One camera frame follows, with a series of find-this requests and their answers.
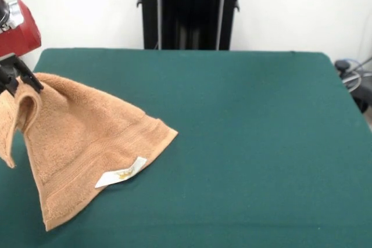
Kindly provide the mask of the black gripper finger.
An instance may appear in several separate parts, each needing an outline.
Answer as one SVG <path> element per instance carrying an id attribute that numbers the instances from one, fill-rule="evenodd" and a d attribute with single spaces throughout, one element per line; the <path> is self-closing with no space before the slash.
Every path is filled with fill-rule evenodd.
<path id="1" fill-rule="evenodd" d="M 20 79 L 31 86 L 35 91 L 41 91 L 44 89 L 43 85 L 36 78 L 34 73 L 28 68 L 28 66 L 18 57 L 15 57 L 13 68 L 17 70 Z"/>
<path id="2" fill-rule="evenodd" d="M 8 91 L 14 96 L 19 85 L 18 76 L 19 71 L 14 66 L 1 65 L 1 93 Z"/>

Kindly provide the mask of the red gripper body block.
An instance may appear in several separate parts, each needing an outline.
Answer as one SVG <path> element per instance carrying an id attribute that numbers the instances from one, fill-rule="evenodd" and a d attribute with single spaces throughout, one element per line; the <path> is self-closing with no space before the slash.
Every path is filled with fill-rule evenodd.
<path id="1" fill-rule="evenodd" d="M 21 0 L 1 0 L 1 56 L 23 56 L 41 46 L 35 20 Z"/>

